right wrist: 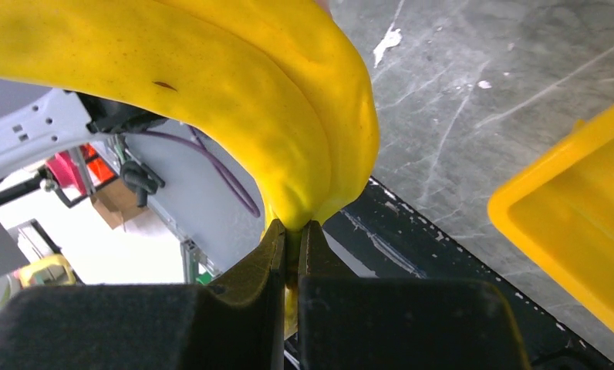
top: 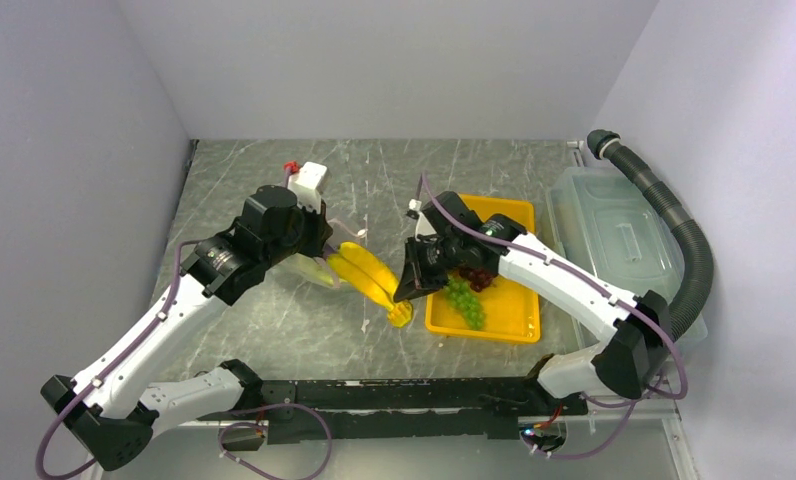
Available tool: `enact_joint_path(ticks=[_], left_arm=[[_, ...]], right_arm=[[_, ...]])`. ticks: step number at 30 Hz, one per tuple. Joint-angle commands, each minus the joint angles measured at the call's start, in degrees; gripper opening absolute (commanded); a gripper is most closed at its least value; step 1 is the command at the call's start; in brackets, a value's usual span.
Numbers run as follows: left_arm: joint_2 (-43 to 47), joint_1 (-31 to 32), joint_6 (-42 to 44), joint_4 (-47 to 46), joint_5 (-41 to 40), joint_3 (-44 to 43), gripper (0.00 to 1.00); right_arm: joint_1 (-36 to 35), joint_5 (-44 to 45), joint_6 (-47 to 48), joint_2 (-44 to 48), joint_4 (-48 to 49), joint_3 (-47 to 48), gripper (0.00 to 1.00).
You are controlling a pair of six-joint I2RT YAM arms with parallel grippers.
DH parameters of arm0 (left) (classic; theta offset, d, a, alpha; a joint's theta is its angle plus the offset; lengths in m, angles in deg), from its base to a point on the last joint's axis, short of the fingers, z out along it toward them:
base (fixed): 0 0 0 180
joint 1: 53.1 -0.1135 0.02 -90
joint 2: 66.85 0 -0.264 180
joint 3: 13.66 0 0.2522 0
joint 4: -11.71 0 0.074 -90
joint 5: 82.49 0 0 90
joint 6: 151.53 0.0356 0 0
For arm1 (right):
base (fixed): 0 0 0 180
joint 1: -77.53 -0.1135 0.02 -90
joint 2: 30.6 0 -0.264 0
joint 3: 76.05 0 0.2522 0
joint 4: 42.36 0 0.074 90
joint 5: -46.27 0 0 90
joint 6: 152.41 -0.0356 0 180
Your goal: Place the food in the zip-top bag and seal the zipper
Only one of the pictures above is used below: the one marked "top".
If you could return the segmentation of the yellow plastic tray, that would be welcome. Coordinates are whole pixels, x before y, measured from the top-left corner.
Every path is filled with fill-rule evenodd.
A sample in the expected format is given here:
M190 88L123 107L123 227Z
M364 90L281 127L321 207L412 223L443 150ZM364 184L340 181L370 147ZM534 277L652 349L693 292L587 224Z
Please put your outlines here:
M498 276L490 288L476 294L486 314L486 323L481 330L467 327L460 315L446 302L444 289L427 297L427 330L448 337L511 344L530 344L540 339L540 305L537 293Z

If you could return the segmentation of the yellow banana bunch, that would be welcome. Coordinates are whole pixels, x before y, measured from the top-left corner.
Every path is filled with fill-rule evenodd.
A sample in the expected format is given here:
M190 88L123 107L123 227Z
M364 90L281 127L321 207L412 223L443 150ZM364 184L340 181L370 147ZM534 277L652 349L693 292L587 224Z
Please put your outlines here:
M343 242L335 253L326 257L327 265L364 297L384 308L387 319L395 328L406 326L413 318L413 305L397 301L399 281L392 270L363 246Z

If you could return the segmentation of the clear zip top bag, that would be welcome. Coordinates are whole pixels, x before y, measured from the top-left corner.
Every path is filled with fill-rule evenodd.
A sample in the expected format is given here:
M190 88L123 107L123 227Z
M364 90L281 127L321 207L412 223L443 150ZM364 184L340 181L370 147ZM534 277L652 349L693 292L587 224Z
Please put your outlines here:
M328 256L337 253L342 243L360 244L366 239L368 229L342 215L329 216L327 223L333 233L328 238L321 257L310 258L295 254L281 262L278 267L286 274L297 276L313 285L332 290L347 290L351 288L351 284L328 264Z

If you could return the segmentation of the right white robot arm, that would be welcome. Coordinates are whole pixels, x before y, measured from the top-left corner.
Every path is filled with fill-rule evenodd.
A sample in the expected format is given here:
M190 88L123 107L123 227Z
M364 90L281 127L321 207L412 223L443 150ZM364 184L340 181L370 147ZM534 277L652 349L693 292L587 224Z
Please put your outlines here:
M602 281L515 219L502 213L482 219L453 191L427 203L413 199L407 214L416 232L405 241L395 300L433 294L449 273L474 269L536 292L595 337L588 348L541 362L524 391L531 411L548 415L564 397L595 390L629 400L643 396L669 354L668 306L659 294L636 295Z

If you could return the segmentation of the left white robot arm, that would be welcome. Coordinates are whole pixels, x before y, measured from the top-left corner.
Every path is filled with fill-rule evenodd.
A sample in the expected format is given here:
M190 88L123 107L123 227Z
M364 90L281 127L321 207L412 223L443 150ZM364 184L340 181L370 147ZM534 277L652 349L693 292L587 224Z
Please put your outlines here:
M43 385L41 395L57 418L36 453L38 476L50 476L44 454L58 426L93 463L113 471L181 423L221 412L253 417L265 404L263 381L240 360L187 381L160 383L158 375L272 267L295 254L319 256L331 234L317 188L264 185L246 198L229 227L191 241L193 251L175 257L166 291L121 339L74 376L55 375Z

